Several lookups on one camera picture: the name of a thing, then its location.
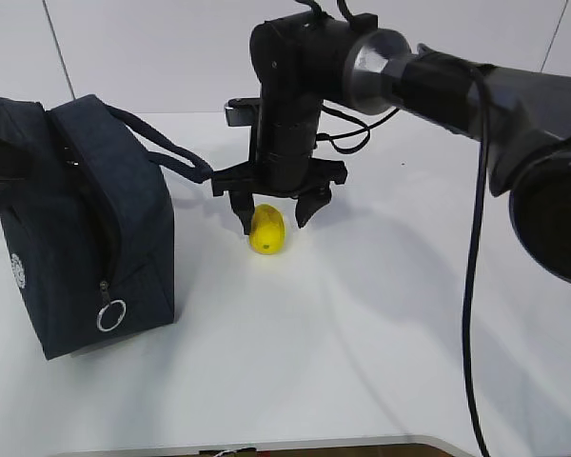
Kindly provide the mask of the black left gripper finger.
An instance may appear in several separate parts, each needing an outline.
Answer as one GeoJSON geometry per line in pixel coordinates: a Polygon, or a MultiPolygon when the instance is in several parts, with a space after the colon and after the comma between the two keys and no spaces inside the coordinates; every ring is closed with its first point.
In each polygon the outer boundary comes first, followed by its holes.
{"type": "Polygon", "coordinates": [[[32,167],[33,159],[29,152],[0,139],[0,181],[25,180],[32,167]]]}

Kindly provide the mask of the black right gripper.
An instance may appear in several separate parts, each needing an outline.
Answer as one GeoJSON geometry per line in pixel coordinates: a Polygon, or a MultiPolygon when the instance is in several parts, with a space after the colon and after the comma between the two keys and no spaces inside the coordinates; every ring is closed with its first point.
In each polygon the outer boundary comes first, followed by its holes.
{"type": "Polygon", "coordinates": [[[253,29],[249,52],[261,106],[249,156],[211,178],[214,195],[228,193],[244,235],[251,232],[253,194],[298,197],[295,219],[303,228],[330,203],[329,185],[345,182],[343,162],[317,159],[313,151],[324,101],[341,98],[347,40],[347,23],[325,13],[293,14],[253,29]]]}

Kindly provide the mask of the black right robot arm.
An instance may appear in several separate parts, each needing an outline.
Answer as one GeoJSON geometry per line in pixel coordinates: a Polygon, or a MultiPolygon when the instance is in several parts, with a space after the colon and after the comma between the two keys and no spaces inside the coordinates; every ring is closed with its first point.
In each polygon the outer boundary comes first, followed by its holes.
{"type": "Polygon", "coordinates": [[[330,185],[345,181],[342,162],[313,155],[324,102],[366,115],[396,108],[481,142],[489,190],[508,195],[522,246],[571,283],[571,77],[413,50],[368,13],[266,21],[249,50],[260,94],[226,105],[231,126],[251,129],[249,156],[211,179],[244,229],[257,194],[295,199],[303,226],[329,203],[330,185]]]}

